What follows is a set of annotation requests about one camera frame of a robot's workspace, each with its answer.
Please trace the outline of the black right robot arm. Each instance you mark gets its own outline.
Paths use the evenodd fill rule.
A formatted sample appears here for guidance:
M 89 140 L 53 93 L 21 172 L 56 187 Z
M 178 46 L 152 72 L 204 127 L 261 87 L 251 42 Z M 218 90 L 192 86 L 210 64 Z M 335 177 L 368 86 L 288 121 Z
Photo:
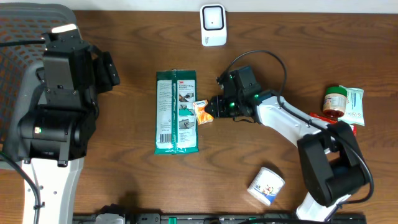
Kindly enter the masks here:
M 205 111 L 214 118 L 233 118 L 271 128 L 298 149 L 308 194 L 295 215 L 305 222 L 328 223 L 362 186 L 374 187 L 351 126 L 313 118 L 264 90 L 250 66 L 225 70 L 217 79 L 222 95 L 211 98 Z

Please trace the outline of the small orange carton box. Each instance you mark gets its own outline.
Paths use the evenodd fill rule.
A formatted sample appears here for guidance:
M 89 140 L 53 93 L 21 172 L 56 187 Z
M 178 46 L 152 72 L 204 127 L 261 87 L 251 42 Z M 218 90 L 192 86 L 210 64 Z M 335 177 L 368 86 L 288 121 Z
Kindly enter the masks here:
M 210 123 L 213 121 L 214 117 L 205 111 L 205 107 L 208 105 L 208 100 L 196 101 L 193 103 L 193 109 L 195 111 L 195 116 L 198 125 Z

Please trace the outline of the white red package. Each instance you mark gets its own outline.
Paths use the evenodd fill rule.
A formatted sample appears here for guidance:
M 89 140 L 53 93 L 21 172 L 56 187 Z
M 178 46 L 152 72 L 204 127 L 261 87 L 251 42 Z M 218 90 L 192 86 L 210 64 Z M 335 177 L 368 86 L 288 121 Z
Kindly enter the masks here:
M 155 154 L 198 152 L 197 100 L 194 70 L 166 70 L 156 73 Z

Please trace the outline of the teal white snack packet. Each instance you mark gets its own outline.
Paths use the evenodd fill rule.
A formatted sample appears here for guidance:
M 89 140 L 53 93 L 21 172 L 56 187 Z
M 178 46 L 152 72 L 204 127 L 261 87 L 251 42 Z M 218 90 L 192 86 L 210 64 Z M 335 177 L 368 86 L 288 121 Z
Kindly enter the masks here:
M 348 88 L 340 85 L 347 91 L 347 102 L 345 114 L 338 118 L 338 121 L 344 121 L 348 124 L 358 124 L 364 126 L 363 113 L 363 95 L 364 90 L 360 88 Z

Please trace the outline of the red coffee stick sachet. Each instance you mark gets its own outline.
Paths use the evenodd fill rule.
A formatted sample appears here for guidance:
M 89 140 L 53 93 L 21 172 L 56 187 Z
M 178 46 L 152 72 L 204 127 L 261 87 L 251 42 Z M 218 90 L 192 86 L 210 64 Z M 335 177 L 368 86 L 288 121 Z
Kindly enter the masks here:
M 309 115 L 310 115 L 311 117 L 313 117 L 313 118 L 320 119 L 320 120 L 322 120 L 322 121 L 326 121 L 327 123 L 330 123 L 330 124 L 335 124 L 335 123 L 338 122 L 338 120 L 330 119 L 330 118 L 327 118 L 327 117 L 324 117 L 324 116 L 320 116 L 320 115 L 318 115 L 318 114 L 316 114 L 316 113 L 309 113 Z M 356 134 L 357 134 L 356 126 L 354 126 L 353 124 L 351 124 L 350 127 L 351 127 L 351 129 L 352 129 L 352 131 L 353 131 L 353 134 L 356 135 Z

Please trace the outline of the white blue labelled jar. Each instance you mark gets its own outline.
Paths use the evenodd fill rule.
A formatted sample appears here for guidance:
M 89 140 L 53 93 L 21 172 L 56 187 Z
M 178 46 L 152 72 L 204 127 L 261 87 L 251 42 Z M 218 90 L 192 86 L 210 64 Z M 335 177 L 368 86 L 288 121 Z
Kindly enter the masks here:
M 281 176 L 262 167 L 247 191 L 264 205 L 270 206 L 284 185 L 285 181 Z

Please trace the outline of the green lid white jar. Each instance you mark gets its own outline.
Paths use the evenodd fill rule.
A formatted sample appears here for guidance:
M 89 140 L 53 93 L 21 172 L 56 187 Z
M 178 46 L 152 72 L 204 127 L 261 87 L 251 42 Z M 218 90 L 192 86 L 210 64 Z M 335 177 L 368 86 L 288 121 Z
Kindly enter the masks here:
M 346 111 L 347 94 L 343 87 L 329 87 L 323 100 L 323 114 L 335 119 L 343 117 Z

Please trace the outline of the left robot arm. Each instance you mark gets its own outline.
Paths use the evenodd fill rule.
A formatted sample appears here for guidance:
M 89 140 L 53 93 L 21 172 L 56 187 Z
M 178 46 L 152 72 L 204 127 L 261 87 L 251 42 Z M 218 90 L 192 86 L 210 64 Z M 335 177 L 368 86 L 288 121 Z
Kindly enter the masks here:
M 43 80 L 16 123 L 25 175 L 24 223 L 71 223 L 77 184 L 96 129 L 97 97 L 120 78 L 109 52 L 78 29 L 44 35 Z

